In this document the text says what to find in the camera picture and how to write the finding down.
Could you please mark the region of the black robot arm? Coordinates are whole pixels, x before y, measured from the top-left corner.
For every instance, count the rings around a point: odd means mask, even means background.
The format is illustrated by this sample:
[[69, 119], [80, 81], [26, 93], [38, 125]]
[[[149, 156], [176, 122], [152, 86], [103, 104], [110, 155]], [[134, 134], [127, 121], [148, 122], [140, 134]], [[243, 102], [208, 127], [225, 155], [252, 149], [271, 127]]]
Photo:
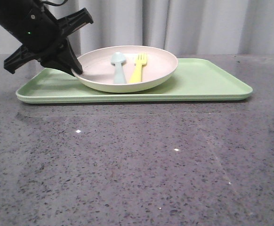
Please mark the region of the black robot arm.
[[57, 69], [74, 76], [82, 74], [68, 36], [93, 23], [83, 8], [56, 19], [45, 0], [0, 0], [0, 26], [22, 45], [4, 60], [4, 69], [14, 74], [24, 64], [37, 60], [43, 67]]

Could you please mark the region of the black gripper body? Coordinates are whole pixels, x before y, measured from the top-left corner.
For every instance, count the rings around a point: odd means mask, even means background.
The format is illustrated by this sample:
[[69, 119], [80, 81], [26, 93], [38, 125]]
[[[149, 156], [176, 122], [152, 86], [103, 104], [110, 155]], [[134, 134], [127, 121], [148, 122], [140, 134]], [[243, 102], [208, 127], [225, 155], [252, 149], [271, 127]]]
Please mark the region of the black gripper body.
[[73, 14], [56, 19], [46, 8], [32, 8], [28, 15], [12, 30], [22, 45], [7, 59], [4, 68], [10, 73], [31, 60], [37, 60], [68, 36], [85, 26], [93, 23], [92, 16], [83, 8]]

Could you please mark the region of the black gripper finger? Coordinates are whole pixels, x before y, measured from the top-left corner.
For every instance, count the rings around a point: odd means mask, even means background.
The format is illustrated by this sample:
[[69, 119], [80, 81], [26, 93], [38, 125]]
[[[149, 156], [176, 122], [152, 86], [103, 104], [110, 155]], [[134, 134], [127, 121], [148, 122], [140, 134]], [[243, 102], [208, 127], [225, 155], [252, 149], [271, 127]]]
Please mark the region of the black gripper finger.
[[71, 76], [82, 74], [83, 69], [71, 47], [69, 39], [64, 39], [52, 51], [40, 58], [40, 64], [46, 68], [57, 69]]

